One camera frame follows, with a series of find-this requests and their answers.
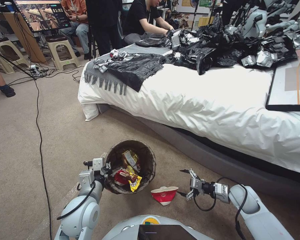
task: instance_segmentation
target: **orange tape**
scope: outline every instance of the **orange tape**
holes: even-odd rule
[[[297,99],[298,105],[300,105],[300,81],[299,81],[299,69],[300,69],[300,62],[297,68]]]

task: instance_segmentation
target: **black pants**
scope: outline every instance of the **black pants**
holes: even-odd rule
[[[122,48],[117,24],[111,27],[99,27],[96,25],[91,25],[91,30],[93,37],[97,42],[100,56],[111,51],[110,42],[113,48]]]

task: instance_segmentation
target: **stool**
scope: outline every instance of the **stool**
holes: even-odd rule
[[[27,67],[29,66],[29,62],[23,57],[21,52],[16,48],[16,46],[6,37],[0,37],[0,53],[2,54],[1,48],[3,46],[9,46],[12,48],[16,56],[13,57],[19,57],[18,59],[11,59],[11,62],[13,62],[15,65],[25,64]],[[7,74],[14,73],[13,65],[3,58],[0,57],[0,68]]]
[[[46,37],[46,42],[48,44],[48,47],[52,55],[52,61],[59,71],[63,71],[63,66],[71,63],[74,63],[77,67],[81,67],[76,55],[74,54],[74,51],[72,50],[69,41],[65,36],[57,35],[57,36]],[[57,52],[57,46],[59,45],[63,45],[64,47],[66,47],[69,54],[71,55],[71,59],[67,59],[63,61],[60,60]]]

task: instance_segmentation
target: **woven trash bin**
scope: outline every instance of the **woven trash bin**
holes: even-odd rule
[[[126,139],[118,142],[110,148],[104,161],[110,162],[113,170],[118,169],[122,166],[122,154],[127,150],[132,150],[138,155],[141,166],[138,175],[142,177],[142,180],[138,189],[132,192],[129,184],[119,186],[114,182],[114,178],[108,175],[104,187],[115,194],[134,194],[142,191],[154,179],[156,173],[156,158],[153,151],[146,143],[137,139]]]

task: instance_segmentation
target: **white duvet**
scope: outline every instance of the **white duvet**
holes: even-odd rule
[[[126,96],[85,83],[82,74],[78,99],[88,120],[98,114],[96,103],[108,103],[300,172],[300,112],[265,109],[272,74],[235,65],[199,76],[165,64]]]

